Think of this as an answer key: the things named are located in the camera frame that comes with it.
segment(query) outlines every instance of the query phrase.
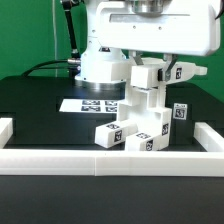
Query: white plastic casing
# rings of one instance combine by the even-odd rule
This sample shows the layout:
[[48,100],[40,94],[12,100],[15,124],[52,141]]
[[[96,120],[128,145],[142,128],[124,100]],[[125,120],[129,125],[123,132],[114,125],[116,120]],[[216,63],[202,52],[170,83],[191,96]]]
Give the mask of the white plastic casing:
[[167,0],[161,14],[135,14],[130,1],[100,3],[103,46],[158,53],[209,55],[220,46],[220,0]]

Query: green background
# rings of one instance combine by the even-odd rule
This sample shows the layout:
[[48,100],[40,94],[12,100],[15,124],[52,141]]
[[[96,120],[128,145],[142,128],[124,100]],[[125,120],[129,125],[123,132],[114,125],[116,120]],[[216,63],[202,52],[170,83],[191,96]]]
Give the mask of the green background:
[[[70,45],[64,11],[55,0],[58,59],[70,57]],[[86,46],[85,7],[72,9],[77,44],[81,52]],[[28,68],[55,58],[51,0],[0,1],[0,79],[20,75]],[[195,76],[195,83],[224,102],[224,35],[220,49],[208,57],[181,56],[179,60],[208,67],[205,77]],[[66,70],[58,75],[66,76]],[[54,71],[38,71],[38,75],[54,76]]]

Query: printed marker sheet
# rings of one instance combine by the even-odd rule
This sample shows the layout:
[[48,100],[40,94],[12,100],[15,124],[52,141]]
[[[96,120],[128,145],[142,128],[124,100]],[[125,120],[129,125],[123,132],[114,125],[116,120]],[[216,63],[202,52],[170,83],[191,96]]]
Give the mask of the printed marker sheet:
[[117,113],[117,101],[64,99],[59,111],[78,113]]

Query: black table surface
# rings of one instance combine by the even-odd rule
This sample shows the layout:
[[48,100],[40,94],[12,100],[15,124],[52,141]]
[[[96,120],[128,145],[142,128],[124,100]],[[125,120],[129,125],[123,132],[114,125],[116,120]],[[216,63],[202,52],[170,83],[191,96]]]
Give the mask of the black table surface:
[[[7,77],[0,81],[0,117],[13,117],[6,148],[97,149],[95,126],[111,114],[59,113],[64,98],[119,99],[123,91],[74,87],[66,78]],[[200,88],[169,86],[166,105],[186,103],[186,121],[172,120],[167,150],[202,150],[193,138],[195,121],[224,134],[223,103]],[[122,150],[123,145],[115,147]],[[222,224],[224,178],[0,176],[0,223],[7,224]]]
[[[7,77],[0,81],[0,117],[13,117],[14,135],[6,148],[95,149],[95,127],[115,114],[62,113],[63,99],[124,98],[124,90],[96,91],[75,87],[68,78]],[[167,87],[166,106],[188,105],[186,120],[172,119],[170,146],[165,150],[201,151],[194,140],[195,122],[207,122],[224,135],[224,104],[190,83]],[[124,144],[112,149],[123,150]]]

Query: apriltag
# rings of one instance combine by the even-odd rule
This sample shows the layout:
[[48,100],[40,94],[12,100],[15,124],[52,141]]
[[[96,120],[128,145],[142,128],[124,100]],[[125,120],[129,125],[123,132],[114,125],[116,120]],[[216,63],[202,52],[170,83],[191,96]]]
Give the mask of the apriltag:
[[187,119],[187,104],[175,103],[173,108],[173,119]]

